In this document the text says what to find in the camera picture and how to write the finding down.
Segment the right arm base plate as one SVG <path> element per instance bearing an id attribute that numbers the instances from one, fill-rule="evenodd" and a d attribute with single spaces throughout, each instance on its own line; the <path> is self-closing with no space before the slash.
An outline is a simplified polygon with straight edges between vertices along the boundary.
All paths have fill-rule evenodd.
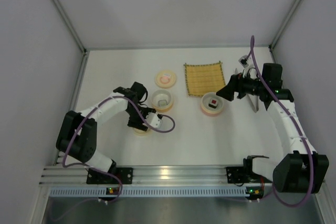
<path id="1" fill-rule="evenodd" d="M 227 182 L 242 186 L 247 183 L 260 183 L 261 176 L 252 172 L 251 168 L 246 166 L 228 166 L 226 169 Z"/>

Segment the sushi roll green centre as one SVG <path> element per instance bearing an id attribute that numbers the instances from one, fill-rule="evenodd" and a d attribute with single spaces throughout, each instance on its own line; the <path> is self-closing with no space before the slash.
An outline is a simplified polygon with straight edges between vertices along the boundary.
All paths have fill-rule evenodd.
<path id="1" fill-rule="evenodd" d="M 168 105 L 168 101 L 167 100 L 159 100 L 157 104 L 158 104 L 159 107 L 165 107 L 165 106 Z"/>

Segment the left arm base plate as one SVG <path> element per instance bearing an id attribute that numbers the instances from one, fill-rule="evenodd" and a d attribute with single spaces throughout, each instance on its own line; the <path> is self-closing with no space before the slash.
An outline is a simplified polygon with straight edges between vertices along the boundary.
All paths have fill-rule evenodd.
<path id="1" fill-rule="evenodd" d="M 102 172 L 98 172 L 92 168 L 88 169 L 88 175 L 86 184 L 88 185 L 116 185 L 119 181 L 122 184 L 130 185 L 133 180 L 133 168 L 132 167 L 117 167 L 116 172 L 112 175 L 108 175 Z"/>

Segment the sushi roll red centre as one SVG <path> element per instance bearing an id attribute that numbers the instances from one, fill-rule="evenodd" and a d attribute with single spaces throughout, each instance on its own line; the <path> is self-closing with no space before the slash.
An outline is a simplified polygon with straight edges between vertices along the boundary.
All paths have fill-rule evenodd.
<path id="1" fill-rule="evenodd" d="M 218 99 L 210 99 L 208 103 L 209 108 L 213 110 L 217 110 L 219 108 L 219 100 Z"/>

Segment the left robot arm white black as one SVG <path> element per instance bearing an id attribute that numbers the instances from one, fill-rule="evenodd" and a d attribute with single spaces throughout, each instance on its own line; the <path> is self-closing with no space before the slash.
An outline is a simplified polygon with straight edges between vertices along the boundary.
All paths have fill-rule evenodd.
<path id="1" fill-rule="evenodd" d="M 114 89 L 108 98 L 88 109 L 67 112 L 56 149 L 95 169 L 115 174 L 116 162 L 97 149 L 98 127 L 124 111 L 129 115 L 128 127 L 143 132 L 148 131 L 149 125 L 159 129 L 162 117 L 153 108 L 141 107 L 141 99 L 147 96 L 148 91 L 144 85 L 134 82 L 130 88 Z"/>

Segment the metal tongs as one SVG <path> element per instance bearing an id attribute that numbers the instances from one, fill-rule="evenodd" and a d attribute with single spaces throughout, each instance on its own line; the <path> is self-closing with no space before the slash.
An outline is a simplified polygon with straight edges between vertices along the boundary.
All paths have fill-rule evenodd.
<path id="1" fill-rule="evenodd" d="M 243 71 L 240 73 L 238 69 L 235 69 L 234 74 L 236 75 L 242 75 L 244 78 L 247 77 L 247 79 L 250 80 L 257 80 L 257 72 L 255 70 L 255 67 L 250 65 L 249 67 L 246 67 L 243 69 Z M 259 111 L 259 97 L 256 95 L 246 94 L 245 97 L 247 98 L 247 101 L 249 102 L 250 107 L 252 110 L 257 113 Z"/>

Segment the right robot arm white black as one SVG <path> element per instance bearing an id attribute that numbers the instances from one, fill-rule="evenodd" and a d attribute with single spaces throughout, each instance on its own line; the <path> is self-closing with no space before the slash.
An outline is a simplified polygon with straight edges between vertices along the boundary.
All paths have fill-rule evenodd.
<path id="1" fill-rule="evenodd" d="M 235 93 L 239 99 L 247 94 L 258 96 L 276 127 L 283 158 L 272 161 L 265 156 L 250 156 L 251 172 L 272 181 L 280 193 L 316 194 L 328 170 L 329 160 L 326 155 L 318 154 L 306 139 L 293 96 L 289 89 L 281 87 L 281 75 L 280 64 L 266 63 L 257 78 L 234 74 L 216 94 L 227 101 L 232 101 Z"/>

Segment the cream lid orange handle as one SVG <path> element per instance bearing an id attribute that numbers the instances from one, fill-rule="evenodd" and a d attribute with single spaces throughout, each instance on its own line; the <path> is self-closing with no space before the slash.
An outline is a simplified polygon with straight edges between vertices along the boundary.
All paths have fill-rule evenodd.
<path id="1" fill-rule="evenodd" d="M 147 129 L 146 131 L 143 131 L 143 130 L 139 130 L 139 129 L 136 129 L 136 128 L 133 128 L 133 132 L 136 136 L 148 136 L 152 133 L 152 130 L 151 129 Z"/>

